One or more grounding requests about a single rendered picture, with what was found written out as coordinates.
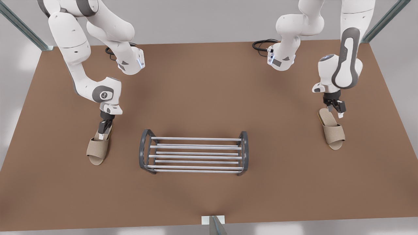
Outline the grey metal shoe rack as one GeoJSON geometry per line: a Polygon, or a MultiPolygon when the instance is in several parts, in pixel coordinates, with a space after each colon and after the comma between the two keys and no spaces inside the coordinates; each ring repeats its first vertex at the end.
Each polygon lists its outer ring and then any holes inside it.
{"type": "Polygon", "coordinates": [[[142,132],[138,161],[151,173],[227,173],[242,175],[249,166],[248,134],[238,138],[157,137],[142,132]]]}

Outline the silver frame post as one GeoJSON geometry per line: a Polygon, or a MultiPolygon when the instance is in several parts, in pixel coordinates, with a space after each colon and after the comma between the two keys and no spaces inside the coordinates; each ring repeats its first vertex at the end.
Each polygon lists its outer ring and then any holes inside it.
{"type": "Polygon", "coordinates": [[[361,43],[370,43],[410,2],[411,0],[397,0],[388,12],[364,35],[361,43]]]}
{"type": "Polygon", "coordinates": [[[0,13],[41,51],[50,52],[54,49],[54,46],[47,45],[37,36],[2,0],[0,0],[0,13]]]}
{"type": "Polygon", "coordinates": [[[209,225],[209,235],[228,235],[225,228],[224,215],[201,216],[201,224],[209,225]]]}

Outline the beige open-toe slipper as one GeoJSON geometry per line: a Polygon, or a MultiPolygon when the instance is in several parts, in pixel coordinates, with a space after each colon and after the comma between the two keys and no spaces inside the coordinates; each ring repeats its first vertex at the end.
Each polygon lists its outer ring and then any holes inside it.
{"type": "Polygon", "coordinates": [[[327,145],[332,150],[338,150],[342,147],[346,140],[343,127],[338,124],[332,113],[327,108],[322,108],[318,111],[318,117],[323,126],[324,136],[327,145]]]}
{"type": "Polygon", "coordinates": [[[100,165],[106,158],[110,136],[113,125],[104,134],[96,132],[95,136],[89,141],[86,155],[94,165],[100,165]]]}

